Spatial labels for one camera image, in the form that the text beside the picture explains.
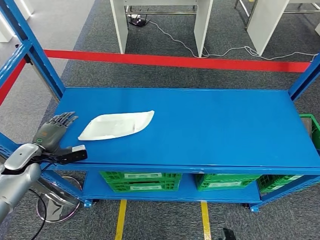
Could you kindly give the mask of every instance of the black device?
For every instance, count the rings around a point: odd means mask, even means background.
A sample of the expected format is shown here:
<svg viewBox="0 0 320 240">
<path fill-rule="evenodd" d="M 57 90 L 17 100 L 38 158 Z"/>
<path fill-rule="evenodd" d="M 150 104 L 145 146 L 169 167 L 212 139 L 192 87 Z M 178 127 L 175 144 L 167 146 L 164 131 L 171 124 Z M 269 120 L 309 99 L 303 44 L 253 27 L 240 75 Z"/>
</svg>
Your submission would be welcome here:
<svg viewBox="0 0 320 240">
<path fill-rule="evenodd" d="M 145 18 L 141 18 L 141 17 L 138 17 L 139 15 L 137 14 L 137 17 L 132 17 L 132 14 L 130 15 L 130 24 L 134 25 L 134 26 L 137 26 L 137 27 L 143 27 L 146 26 L 149 20 L 147 20 L 147 14 L 146 15 Z"/>
<path fill-rule="evenodd" d="M 228 228 L 223 227 L 222 229 L 222 238 L 219 238 L 219 240 L 236 240 L 235 233 Z"/>
</svg>

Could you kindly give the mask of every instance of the round chrome base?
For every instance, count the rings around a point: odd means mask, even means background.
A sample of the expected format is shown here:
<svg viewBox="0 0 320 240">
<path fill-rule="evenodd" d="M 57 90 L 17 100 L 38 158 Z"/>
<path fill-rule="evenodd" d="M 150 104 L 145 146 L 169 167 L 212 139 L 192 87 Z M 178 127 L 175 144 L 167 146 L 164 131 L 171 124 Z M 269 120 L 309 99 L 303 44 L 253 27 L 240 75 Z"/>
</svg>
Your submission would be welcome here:
<svg viewBox="0 0 320 240">
<path fill-rule="evenodd" d="M 73 186 L 82 190 L 82 186 L 79 182 L 77 180 L 70 177 L 70 176 L 63 176 L 63 179 L 66 179 L 69 181 L 69 183 L 72 184 Z M 68 198 L 73 198 L 73 201 L 75 200 L 74 197 L 69 195 L 69 193 L 63 192 L 61 189 L 52 184 L 54 188 L 58 189 L 62 194 L 67 196 Z M 54 200 L 51 200 L 50 198 L 48 198 L 45 194 L 42 193 L 40 197 L 45 202 L 46 208 L 47 208 L 47 223 L 60 223 L 63 221 L 66 221 L 67 219 L 71 218 L 73 214 L 75 214 L 77 209 L 80 206 L 80 201 L 77 200 L 75 206 L 72 206 L 69 204 L 61 204 L 61 203 L 57 203 Z M 38 200 L 38 203 L 36 204 L 36 212 L 38 215 L 44 220 L 45 219 L 45 207 L 42 201 L 40 199 Z"/>
</svg>

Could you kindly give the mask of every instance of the shelf leg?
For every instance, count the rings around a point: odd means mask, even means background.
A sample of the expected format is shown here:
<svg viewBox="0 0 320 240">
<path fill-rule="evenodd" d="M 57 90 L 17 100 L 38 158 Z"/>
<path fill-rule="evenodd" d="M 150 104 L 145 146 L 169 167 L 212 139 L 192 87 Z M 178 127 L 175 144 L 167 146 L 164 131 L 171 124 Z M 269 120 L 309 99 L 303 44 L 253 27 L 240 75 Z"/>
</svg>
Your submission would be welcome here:
<svg viewBox="0 0 320 240">
<path fill-rule="evenodd" d="M 256 207 L 256 206 L 252 206 L 250 207 L 250 210 L 253 213 L 258 213 L 259 212 L 259 207 Z"/>
<path fill-rule="evenodd" d="M 315 81 L 320 75 L 320 54 L 315 57 L 314 60 L 295 81 L 288 93 L 292 101 L 295 101 L 301 94 L 306 91 L 310 84 Z"/>
<path fill-rule="evenodd" d="M 91 208 L 93 205 L 92 200 L 86 199 L 85 200 L 85 204 L 83 205 L 85 208 Z"/>
<path fill-rule="evenodd" d="M 213 2 L 214 0 L 202 0 L 198 3 L 193 32 L 199 58 L 202 57 Z"/>
<path fill-rule="evenodd" d="M 128 26 L 127 23 L 126 10 L 123 1 L 110 0 L 112 14 L 115 26 L 120 53 L 125 54 L 126 51 L 127 38 L 128 37 Z"/>
</svg>

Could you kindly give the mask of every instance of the yellow floor line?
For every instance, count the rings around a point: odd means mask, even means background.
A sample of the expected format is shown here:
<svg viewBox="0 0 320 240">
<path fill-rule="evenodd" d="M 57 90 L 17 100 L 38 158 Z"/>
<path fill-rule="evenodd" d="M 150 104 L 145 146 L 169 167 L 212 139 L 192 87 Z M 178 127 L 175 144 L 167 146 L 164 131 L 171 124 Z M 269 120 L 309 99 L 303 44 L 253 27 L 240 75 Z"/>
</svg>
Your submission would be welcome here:
<svg viewBox="0 0 320 240">
<path fill-rule="evenodd" d="M 208 205 L 206 201 L 201 202 L 201 211 L 202 212 L 203 234 L 205 240 L 211 240 L 211 232 L 210 229 Z"/>
<path fill-rule="evenodd" d="M 115 240 L 122 240 L 124 232 L 125 217 L 126 216 L 127 200 L 122 199 L 118 208 L 118 223 L 116 224 L 116 233 Z"/>
</svg>

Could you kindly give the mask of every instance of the gray carpet floor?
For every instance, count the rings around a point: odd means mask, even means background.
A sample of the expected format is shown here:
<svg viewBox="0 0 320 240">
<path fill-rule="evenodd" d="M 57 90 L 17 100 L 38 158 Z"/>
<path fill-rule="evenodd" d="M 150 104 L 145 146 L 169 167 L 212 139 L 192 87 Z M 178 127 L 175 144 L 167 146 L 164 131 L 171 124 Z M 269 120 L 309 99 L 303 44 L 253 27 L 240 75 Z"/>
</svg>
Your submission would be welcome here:
<svg viewBox="0 0 320 240">
<path fill-rule="evenodd" d="M 244 30 L 242 10 L 233 9 L 233 0 L 214 2 L 205 46 L 211 53 L 222 54 L 232 47 L 252 46 Z M 151 6 L 149 11 L 189 9 L 189 7 Z M 193 37 L 193 16 L 152 16 L 166 32 L 196 51 Z M 320 37 L 314 29 L 320 15 L 285 15 L 265 50 L 265 57 L 290 54 L 294 51 L 317 53 Z M 96 0 L 75 50 L 118 52 L 110 4 Z M 129 25 L 126 53 L 168 56 L 190 56 L 182 45 L 170 40 L 152 24 L 145 27 Z M 244 50 L 226 56 L 230 59 L 253 59 Z M 294 55 L 287 61 L 309 61 L 309 57 Z M 61 78 L 67 86 L 164 87 L 164 88 L 258 88 L 287 89 L 297 73 L 247 72 L 179 67 L 120 65 L 69 60 Z M 315 82 L 297 101 L 300 113 L 312 113 L 320 120 L 320 83 Z M 43 120 L 52 116 L 56 105 L 51 101 Z M 83 174 L 67 172 L 83 181 Z M 212 239 L 219 237 L 219 228 L 233 229 L 237 240 L 312 240 L 318 239 L 320 220 L 320 185 L 277 200 L 251 213 L 238 204 L 208 204 Z M 15 210 L 5 239 L 30 239 L 41 225 L 35 213 L 37 200 L 26 194 Z M 80 208 L 73 218 L 59 224 L 47 224 L 39 235 L 42 240 L 112 240 L 115 238 L 118 201 L 100 201 Z M 128 201 L 125 220 L 124 240 L 195 240 L 203 239 L 199 203 Z"/>
</svg>

